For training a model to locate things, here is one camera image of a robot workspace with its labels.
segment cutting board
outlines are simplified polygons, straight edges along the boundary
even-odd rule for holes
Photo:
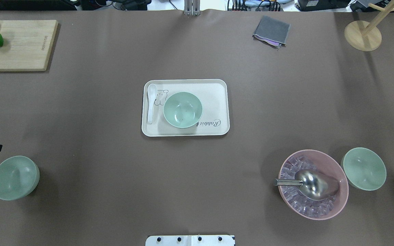
[[[0,20],[0,72],[47,70],[56,30],[56,20]]]

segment mint green bowl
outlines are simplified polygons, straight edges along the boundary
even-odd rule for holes
[[[361,190],[377,190],[386,181],[383,160],[366,148],[353,148],[341,160],[349,184]]]
[[[12,201],[30,194],[39,182],[39,168],[25,156],[13,156],[0,164],[0,199]]]
[[[170,96],[164,105],[164,117],[172,126],[191,127],[200,120],[203,107],[198,97],[188,92]]]

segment white bracket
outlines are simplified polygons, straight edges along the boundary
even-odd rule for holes
[[[149,236],[145,246],[235,246],[234,235]]]
[[[183,13],[192,16],[200,15],[200,0],[185,0]]]

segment white tray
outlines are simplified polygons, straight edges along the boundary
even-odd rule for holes
[[[156,84],[158,87],[152,124],[147,124],[149,84]],[[200,99],[203,114],[195,126],[176,128],[165,120],[163,105],[169,96],[177,92],[189,92]],[[227,86],[222,80],[152,80],[145,84],[143,98],[141,129],[149,137],[224,135],[229,131]]]

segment folded cloth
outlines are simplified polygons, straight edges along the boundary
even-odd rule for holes
[[[291,25],[288,23],[263,16],[253,33],[253,37],[279,48],[281,45],[287,45],[286,41],[290,27]]]

